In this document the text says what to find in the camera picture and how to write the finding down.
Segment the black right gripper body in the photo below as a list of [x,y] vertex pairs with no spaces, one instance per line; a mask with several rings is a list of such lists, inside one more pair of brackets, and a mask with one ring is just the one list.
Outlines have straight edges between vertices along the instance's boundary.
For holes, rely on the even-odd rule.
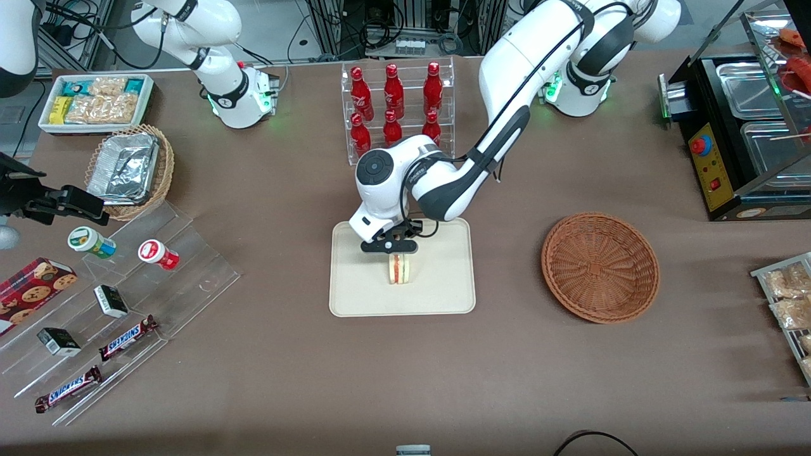
[[24,165],[1,153],[1,210],[2,216],[31,219],[51,225],[56,216],[65,216],[54,189],[41,184],[44,172]]

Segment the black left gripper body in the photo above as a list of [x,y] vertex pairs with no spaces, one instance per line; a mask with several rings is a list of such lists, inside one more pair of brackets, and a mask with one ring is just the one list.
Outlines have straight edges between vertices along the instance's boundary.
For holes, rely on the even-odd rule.
[[423,233],[422,220],[405,219],[397,224],[390,219],[360,218],[361,226],[373,234],[364,237],[361,251],[369,254],[385,254],[383,245],[393,244],[395,254],[405,254],[408,243],[417,243],[414,239]]

